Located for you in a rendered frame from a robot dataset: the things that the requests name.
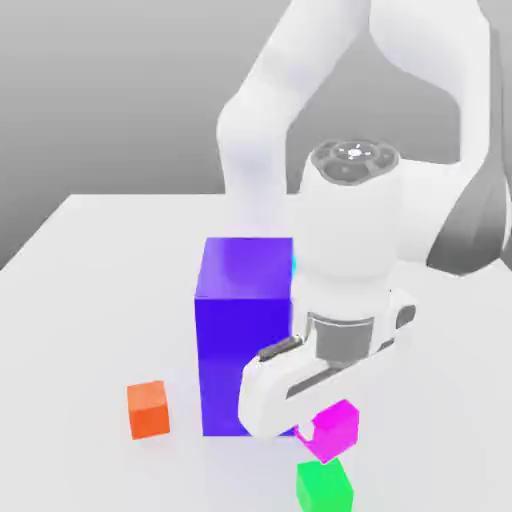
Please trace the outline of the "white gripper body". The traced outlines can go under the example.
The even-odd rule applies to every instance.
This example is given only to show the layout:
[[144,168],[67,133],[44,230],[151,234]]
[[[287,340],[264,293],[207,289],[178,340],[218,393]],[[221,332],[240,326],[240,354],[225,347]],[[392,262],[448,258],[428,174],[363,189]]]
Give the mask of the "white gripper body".
[[395,355],[390,338],[356,362],[333,363],[316,354],[318,336],[294,335],[260,350],[244,367],[238,418],[255,438],[272,438],[312,420],[349,397],[359,380],[378,375]]

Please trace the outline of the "small magenta cube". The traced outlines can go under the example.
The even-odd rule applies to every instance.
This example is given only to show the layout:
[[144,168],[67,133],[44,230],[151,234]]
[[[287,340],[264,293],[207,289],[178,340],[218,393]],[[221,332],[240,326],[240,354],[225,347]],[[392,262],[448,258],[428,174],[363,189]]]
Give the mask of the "small magenta cube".
[[322,463],[326,464],[354,446],[358,441],[359,410],[348,400],[342,400],[319,412],[313,419],[314,439],[297,439]]

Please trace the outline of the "small green cube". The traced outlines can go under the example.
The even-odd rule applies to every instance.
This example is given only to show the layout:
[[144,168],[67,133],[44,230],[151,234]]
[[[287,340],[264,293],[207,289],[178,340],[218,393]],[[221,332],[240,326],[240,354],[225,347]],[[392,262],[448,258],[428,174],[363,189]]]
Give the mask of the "small green cube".
[[352,512],[354,490],[338,458],[297,465],[296,497],[302,512]]

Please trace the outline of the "small orange cube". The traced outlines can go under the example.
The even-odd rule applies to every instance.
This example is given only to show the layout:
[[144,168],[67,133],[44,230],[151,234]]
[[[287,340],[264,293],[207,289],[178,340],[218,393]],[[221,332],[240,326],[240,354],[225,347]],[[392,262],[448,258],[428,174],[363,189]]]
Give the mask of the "small orange cube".
[[167,395],[162,380],[128,386],[127,403],[133,440],[170,432]]

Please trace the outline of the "large blue box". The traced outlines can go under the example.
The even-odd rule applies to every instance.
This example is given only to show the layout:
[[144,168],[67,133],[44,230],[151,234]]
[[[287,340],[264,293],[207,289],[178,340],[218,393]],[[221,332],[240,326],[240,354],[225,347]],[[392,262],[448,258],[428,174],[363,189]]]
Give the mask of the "large blue box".
[[202,431],[245,436],[238,419],[244,366],[287,337],[291,325],[290,238],[209,237],[194,296]]

